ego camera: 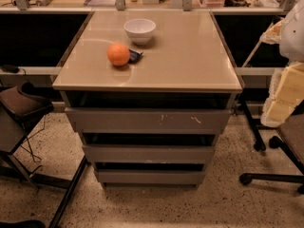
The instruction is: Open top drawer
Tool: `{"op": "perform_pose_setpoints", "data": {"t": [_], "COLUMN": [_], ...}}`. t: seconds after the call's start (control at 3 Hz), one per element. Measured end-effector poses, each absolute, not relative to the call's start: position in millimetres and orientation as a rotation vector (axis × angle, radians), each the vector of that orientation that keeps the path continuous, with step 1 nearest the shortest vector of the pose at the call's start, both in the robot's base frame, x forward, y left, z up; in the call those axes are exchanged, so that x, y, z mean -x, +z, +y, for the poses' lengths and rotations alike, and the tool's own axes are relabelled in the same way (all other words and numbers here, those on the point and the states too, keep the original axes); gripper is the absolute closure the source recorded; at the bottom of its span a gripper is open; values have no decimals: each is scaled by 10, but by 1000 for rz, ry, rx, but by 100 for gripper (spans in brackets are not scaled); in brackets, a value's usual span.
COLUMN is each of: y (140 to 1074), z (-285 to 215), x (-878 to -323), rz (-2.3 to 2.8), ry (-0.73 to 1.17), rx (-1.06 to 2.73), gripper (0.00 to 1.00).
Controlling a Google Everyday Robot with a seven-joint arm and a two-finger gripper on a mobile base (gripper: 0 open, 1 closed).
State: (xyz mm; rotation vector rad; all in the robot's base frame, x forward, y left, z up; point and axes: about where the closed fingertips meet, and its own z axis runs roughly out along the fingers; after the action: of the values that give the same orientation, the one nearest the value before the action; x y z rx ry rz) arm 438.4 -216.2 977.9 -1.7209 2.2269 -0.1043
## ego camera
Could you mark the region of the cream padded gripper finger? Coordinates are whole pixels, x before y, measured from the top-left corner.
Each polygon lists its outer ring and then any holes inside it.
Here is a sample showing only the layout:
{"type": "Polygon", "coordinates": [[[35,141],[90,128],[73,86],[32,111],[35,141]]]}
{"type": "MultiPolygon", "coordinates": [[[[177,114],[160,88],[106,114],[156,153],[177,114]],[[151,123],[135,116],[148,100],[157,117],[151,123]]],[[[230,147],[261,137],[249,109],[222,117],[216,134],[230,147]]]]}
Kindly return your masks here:
{"type": "Polygon", "coordinates": [[[260,36],[259,40],[262,43],[274,45],[279,44],[281,41],[281,27],[282,27],[282,20],[272,23],[260,36]]]}
{"type": "Polygon", "coordinates": [[[291,62],[276,69],[269,86],[260,121],[267,127],[278,127],[292,115],[304,100],[304,64],[291,62]]]}

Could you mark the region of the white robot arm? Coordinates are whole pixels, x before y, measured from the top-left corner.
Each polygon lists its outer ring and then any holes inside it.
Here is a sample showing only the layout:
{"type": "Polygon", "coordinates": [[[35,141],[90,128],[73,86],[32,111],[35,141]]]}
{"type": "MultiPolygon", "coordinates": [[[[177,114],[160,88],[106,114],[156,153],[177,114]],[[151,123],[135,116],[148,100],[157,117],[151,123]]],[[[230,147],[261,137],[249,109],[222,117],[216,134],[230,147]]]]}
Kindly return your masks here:
{"type": "Polygon", "coordinates": [[[286,17],[267,29],[260,39],[279,44],[280,55],[289,60],[283,70],[274,71],[260,119],[265,126],[278,127],[304,100],[304,0],[299,0],[286,17]]]}

